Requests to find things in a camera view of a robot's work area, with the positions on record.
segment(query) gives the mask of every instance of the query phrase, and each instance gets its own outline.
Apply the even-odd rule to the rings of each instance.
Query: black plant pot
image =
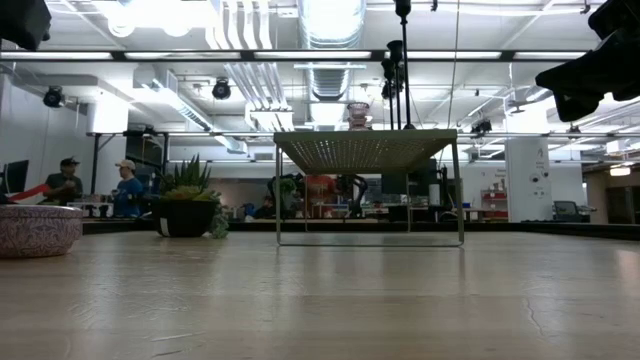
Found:
[[[172,200],[151,205],[156,231],[165,237],[200,237],[216,212],[212,201]]]

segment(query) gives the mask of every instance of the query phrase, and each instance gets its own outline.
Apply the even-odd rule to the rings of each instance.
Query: potted plant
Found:
[[[226,236],[228,224],[223,218],[220,193],[208,190],[211,169],[200,171],[200,156],[176,165],[172,175],[160,175],[161,197],[152,204],[158,233],[166,237],[200,237],[211,230],[216,237]]]

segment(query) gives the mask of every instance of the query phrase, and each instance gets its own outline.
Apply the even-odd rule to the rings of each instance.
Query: perforated tabletop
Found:
[[[306,174],[411,172],[456,141],[456,130],[278,132],[273,136]]]

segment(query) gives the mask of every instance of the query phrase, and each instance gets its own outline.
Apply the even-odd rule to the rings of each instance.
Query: baseball cap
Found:
[[[126,167],[131,170],[136,169],[136,164],[131,160],[122,160],[116,164],[117,167]]]
[[[78,161],[76,161],[73,156],[70,158],[66,158],[66,159],[62,159],[60,161],[60,166],[69,166],[69,165],[78,165],[80,164]]]

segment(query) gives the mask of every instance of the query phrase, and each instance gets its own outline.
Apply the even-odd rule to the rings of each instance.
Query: computer monitor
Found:
[[[29,160],[6,164],[0,172],[0,193],[13,194],[25,190]]]
[[[409,173],[409,193],[412,196],[429,196],[429,185],[438,184],[438,161],[428,159],[425,164]],[[407,174],[382,174],[382,193],[407,193]]]

